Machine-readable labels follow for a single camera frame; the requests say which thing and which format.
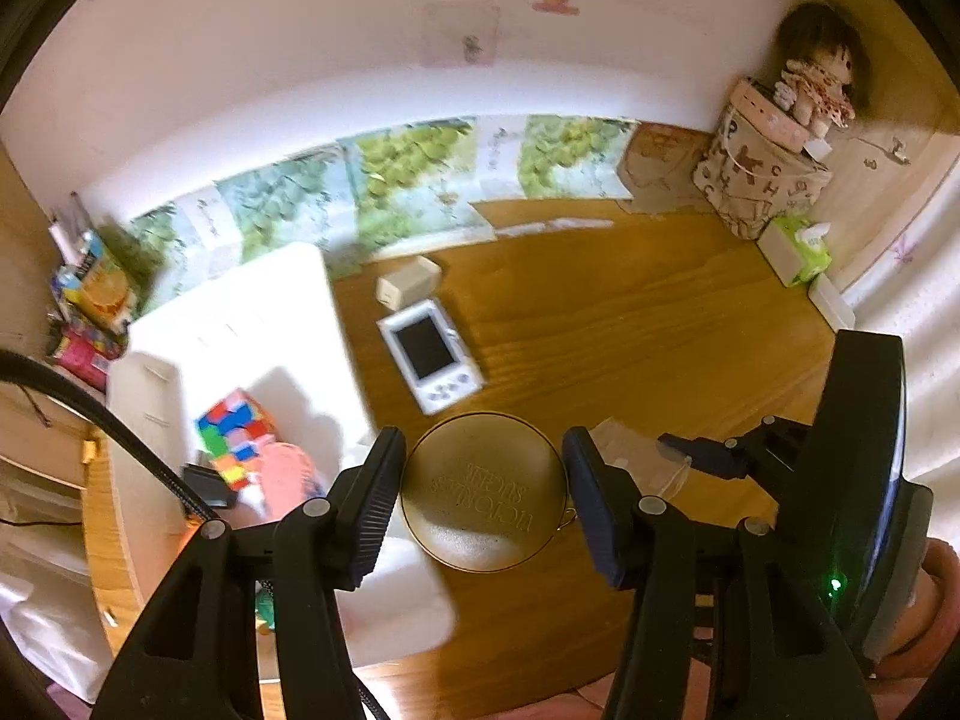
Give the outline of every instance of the gold tin lid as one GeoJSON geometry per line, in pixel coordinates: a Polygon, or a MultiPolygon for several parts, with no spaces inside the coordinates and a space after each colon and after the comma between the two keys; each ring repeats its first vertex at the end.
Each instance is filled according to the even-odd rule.
{"type": "Polygon", "coordinates": [[[532,425],[502,413],[465,413],[416,443],[400,504],[414,538],[440,562],[502,571],[536,555],[560,527],[566,474],[532,425]]]}

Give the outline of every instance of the wooden table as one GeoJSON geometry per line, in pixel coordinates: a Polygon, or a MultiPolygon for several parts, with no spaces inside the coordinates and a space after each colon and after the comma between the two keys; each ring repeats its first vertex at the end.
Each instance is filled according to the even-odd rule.
{"type": "MultiPolygon", "coordinates": [[[[341,319],[374,421],[416,440],[465,410],[502,410],[558,442],[571,425],[608,416],[648,436],[726,437],[776,413],[813,417],[832,332],[802,289],[786,290],[757,247],[739,242],[714,215],[628,217],[612,203],[495,203],[494,224],[561,215],[616,220],[576,230],[455,248],[438,297],[478,358],[488,386],[426,418],[376,329],[376,276],[397,261],[366,266],[334,286],[341,319]]],[[[136,619],[112,510],[109,469],[89,469],[85,533],[99,603],[119,626],[136,619]]],[[[697,472],[673,501],[690,517],[734,525],[771,518],[773,501],[750,481],[697,472]]],[[[594,573],[579,526],[524,565],[500,574],[439,566],[459,614],[443,647],[362,677],[395,720],[479,717],[590,682],[616,666],[630,593],[594,573]]],[[[270,720],[280,689],[263,688],[270,720]]]]}

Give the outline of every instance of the white wall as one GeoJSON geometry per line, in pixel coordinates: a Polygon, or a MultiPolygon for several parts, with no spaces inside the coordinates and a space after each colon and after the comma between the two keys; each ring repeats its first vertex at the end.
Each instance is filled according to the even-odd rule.
{"type": "Polygon", "coordinates": [[[483,0],[81,0],[0,115],[49,207],[145,211],[373,127],[464,114],[605,115],[712,129],[801,0],[496,0],[492,68],[419,66],[421,9],[483,0]]]}

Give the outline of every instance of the power cord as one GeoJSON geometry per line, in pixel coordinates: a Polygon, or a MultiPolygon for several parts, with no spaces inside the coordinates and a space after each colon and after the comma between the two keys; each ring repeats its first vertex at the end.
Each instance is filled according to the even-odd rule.
{"type": "Polygon", "coordinates": [[[55,527],[77,528],[83,525],[83,522],[52,522],[51,520],[38,519],[36,522],[13,522],[11,519],[0,517],[0,525],[10,525],[11,528],[32,528],[35,525],[53,525],[55,527]]]}
{"type": "MultiPolygon", "coordinates": [[[[75,412],[84,416],[90,422],[99,427],[104,433],[115,440],[123,449],[135,459],[144,469],[150,471],[155,479],[174,493],[184,507],[192,514],[195,514],[204,522],[210,519],[216,519],[216,512],[206,504],[203,498],[194,493],[179,476],[168,469],[166,464],[154,452],[145,445],[142,440],[123,422],[121,422],[110,410],[103,404],[98,403],[89,394],[84,392],[78,386],[67,381],[51,368],[40,365],[39,362],[31,360],[23,355],[11,352],[8,349],[0,349],[0,382],[9,382],[21,386],[21,388],[31,388],[42,392],[48,397],[64,405],[69,406],[75,412]]],[[[8,522],[14,528],[26,527],[27,525],[80,525],[79,522],[30,522],[17,523],[8,522]]],[[[272,595],[272,583],[266,581],[263,583],[272,595]]],[[[360,701],[373,714],[376,720],[390,720],[387,712],[381,707],[378,700],[370,693],[370,690],[364,685],[357,675],[353,676],[356,680],[357,692],[360,694],[360,701]]]]}

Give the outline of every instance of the colorful block toy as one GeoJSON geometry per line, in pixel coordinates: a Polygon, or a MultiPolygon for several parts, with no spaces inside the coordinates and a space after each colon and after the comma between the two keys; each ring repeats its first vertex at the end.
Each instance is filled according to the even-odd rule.
{"type": "Polygon", "coordinates": [[[274,423],[243,389],[234,389],[197,420],[203,446],[213,467],[233,490],[251,483],[260,471],[263,447],[277,440],[274,423]]]}

